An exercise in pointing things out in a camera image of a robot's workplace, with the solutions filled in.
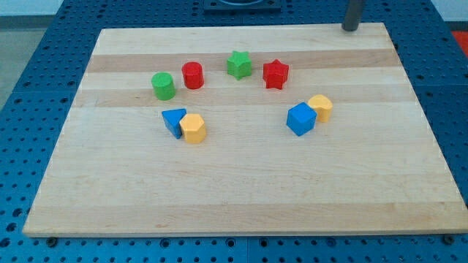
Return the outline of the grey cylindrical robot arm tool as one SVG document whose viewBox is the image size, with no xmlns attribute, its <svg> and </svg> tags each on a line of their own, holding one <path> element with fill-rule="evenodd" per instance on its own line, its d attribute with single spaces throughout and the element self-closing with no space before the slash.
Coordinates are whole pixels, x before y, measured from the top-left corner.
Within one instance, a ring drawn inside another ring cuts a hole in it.
<svg viewBox="0 0 468 263">
<path fill-rule="evenodd" d="M 361 23 L 365 0 L 349 0 L 341 28 L 344 31 L 356 31 Z"/>
</svg>

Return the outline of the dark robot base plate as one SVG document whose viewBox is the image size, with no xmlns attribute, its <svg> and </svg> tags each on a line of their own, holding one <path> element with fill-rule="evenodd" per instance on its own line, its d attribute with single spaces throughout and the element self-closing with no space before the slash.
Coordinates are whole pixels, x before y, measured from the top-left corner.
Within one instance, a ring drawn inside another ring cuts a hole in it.
<svg viewBox="0 0 468 263">
<path fill-rule="evenodd" d="M 281 0 L 202 0 L 204 12 L 280 11 Z"/>
</svg>

